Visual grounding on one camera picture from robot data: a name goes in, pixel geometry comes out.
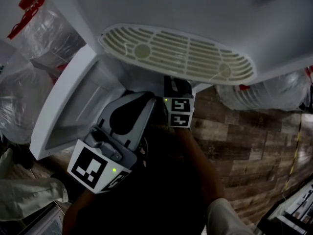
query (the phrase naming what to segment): vent grille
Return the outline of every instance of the vent grille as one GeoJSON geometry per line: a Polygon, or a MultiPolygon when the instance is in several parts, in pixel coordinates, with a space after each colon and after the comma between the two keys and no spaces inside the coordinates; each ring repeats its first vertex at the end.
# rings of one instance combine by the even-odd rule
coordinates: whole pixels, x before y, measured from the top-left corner
{"type": "Polygon", "coordinates": [[[237,85],[256,77],[245,54],[192,34],[117,24],[105,30],[99,42],[125,62],[183,79],[237,85]]]}

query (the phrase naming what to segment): person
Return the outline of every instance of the person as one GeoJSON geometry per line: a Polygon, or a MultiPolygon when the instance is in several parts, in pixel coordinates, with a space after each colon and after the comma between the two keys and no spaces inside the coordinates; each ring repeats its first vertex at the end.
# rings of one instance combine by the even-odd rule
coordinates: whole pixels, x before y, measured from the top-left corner
{"type": "Polygon", "coordinates": [[[64,217],[63,234],[251,235],[190,131],[176,128],[185,161],[152,158],[109,193],[89,190],[64,217]]]}
{"type": "Polygon", "coordinates": [[[32,167],[25,151],[11,144],[0,158],[0,221],[21,220],[55,200],[68,201],[67,189],[56,178],[6,179],[14,164],[32,167]]]}

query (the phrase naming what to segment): white plastic panel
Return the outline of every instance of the white plastic panel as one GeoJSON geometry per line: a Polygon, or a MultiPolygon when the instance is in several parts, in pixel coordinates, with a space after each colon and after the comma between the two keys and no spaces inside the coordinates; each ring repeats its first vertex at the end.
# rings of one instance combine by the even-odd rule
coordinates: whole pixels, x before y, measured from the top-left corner
{"type": "Polygon", "coordinates": [[[250,82],[257,75],[244,53],[184,32],[117,24],[106,29],[99,41],[127,63],[186,80],[232,85],[250,82]]]}
{"type": "Polygon", "coordinates": [[[47,98],[36,122],[30,150],[42,159],[68,148],[84,137],[104,107],[119,98],[124,86],[110,69],[120,63],[80,49],[68,64],[47,98]]]}
{"type": "Polygon", "coordinates": [[[253,81],[313,61],[313,0],[53,1],[96,51],[105,29],[127,23],[177,30],[238,50],[255,64],[253,81]]]}

